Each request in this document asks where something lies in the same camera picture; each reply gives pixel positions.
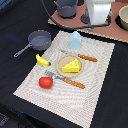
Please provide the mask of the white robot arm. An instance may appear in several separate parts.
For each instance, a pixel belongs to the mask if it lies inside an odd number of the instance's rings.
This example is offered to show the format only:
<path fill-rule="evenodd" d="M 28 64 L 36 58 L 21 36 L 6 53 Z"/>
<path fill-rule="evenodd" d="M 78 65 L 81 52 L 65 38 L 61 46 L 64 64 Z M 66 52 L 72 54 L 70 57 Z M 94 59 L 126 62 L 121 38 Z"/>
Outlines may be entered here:
<path fill-rule="evenodd" d="M 104 24 L 111 8 L 110 0 L 86 0 L 92 25 Z"/>

